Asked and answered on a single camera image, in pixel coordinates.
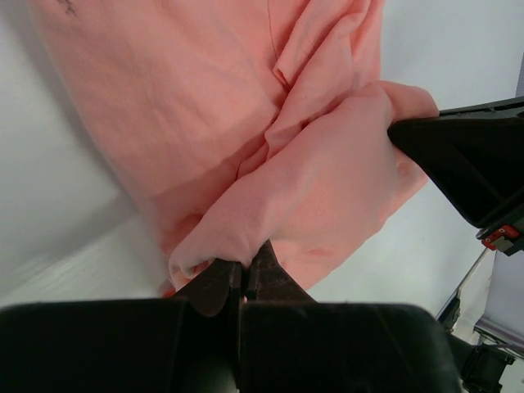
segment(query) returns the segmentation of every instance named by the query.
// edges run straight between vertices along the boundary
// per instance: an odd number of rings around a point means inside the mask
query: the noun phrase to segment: wrinkled fabric
[[[438,111],[380,81],[382,0],[28,2],[176,287],[268,239],[310,287],[426,181],[386,130]]]

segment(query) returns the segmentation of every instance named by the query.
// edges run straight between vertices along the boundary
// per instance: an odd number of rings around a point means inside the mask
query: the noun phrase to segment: red component
[[[502,232],[504,237],[507,239],[516,239],[517,237],[521,236],[521,234],[511,225],[504,225],[501,229],[499,229],[499,232]]]
[[[482,240],[482,244],[484,245],[484,247],[489,248],[490,250],[497,250],[497,247],[493,246],[493,244],[491,244],[491,242],[489,242],[488,239]]]
[[[493,242],[501,237],[505,237],[508,240],[516,239],[521,236],[521,234],[511,225],[504,225],[501,228],[494,231],[491,235],[482,240],[482,244],[489,248],[490,250],[495,251],[497,247],[493,245]]]
[[[177,290],[174,288],[170,288],[164,292],[164,295],[162,295],[162,298],[167,299],[168,297],[173,296],[175,293],[177,293]]]

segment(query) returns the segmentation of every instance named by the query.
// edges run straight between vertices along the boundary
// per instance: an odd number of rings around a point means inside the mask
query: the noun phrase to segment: white surface
[[[524,342],[524,252],[511,257],[498,254],[486,312],[482,320],[493,323]]]
[[[486,310],[494,262],[495,253],[487,252],[460,284],[458,290],[460,317],[454,326],[453,334],[472,345],[476,345],[480,339],[479,333],[475,332],[475,325]]]
[[[514,365],[506,367],[500,378],[502,393],[524,393],[524,361],[518,360]]]
[[[384,78],[442,108],[512,97],[522,0],[390,0]],[[20,0],[0,1],[0,303],[154,296],[163,260],[80,125]],[[311,290],[439,311],[481,252],[433,187]]]

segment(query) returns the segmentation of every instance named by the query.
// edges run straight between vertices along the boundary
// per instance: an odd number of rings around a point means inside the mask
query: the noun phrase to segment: dark marking on fabric
[[[65,8],[65,14],[68,16],[74,16],[75,18],[78,18],[76,15],[75,7],[73,6],[73,0],[57,0],[58,4],[63,6]]]

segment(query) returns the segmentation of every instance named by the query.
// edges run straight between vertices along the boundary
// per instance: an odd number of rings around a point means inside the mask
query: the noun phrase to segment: pink cloth
[[[425,182],[379,81],[382,0],[28,0],[93,140],[180,269],[267,240],[310,287]]]

